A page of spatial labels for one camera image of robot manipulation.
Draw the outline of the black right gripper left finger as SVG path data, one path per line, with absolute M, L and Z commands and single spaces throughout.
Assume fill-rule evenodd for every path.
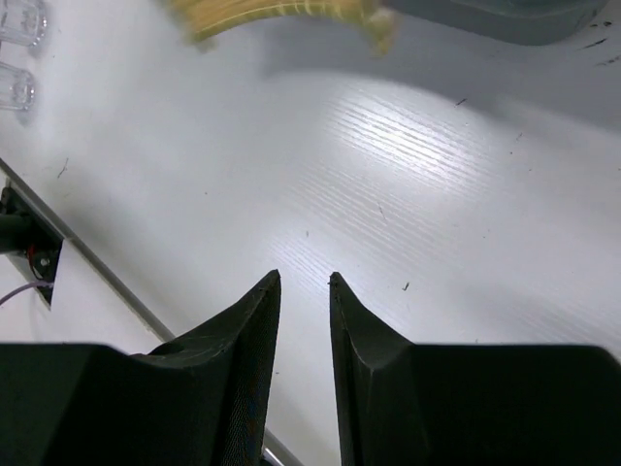
M 278 334 L 269 272 L 237 303 L 147 354 L 1 348 L 5 465 L 256 465 Z

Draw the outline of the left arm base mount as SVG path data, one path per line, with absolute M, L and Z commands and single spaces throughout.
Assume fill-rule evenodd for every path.
M 1 190 L 1 254 L 11 258 L 36 290 L 52 303 L 53 286 L 64 239 L 12 186 Z

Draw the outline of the square bamboo mat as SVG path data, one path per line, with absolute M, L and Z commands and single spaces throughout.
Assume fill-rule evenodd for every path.
M 199 50 L 208 50 L 216 36 L 258 20 L 314 17 L 359 29 L 369 38 L 374 53 L 382 55 L 392 45 L 397 21 L 397 13 L 379 1 L 170 0 L 161 6 L 182 29 L 185 40 Z

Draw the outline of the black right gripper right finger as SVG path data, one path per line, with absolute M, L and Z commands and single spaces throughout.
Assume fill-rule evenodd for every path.
M 620 365 L 583 345 L 416 344 L 330 285 L 344 465 L 616 465 Z

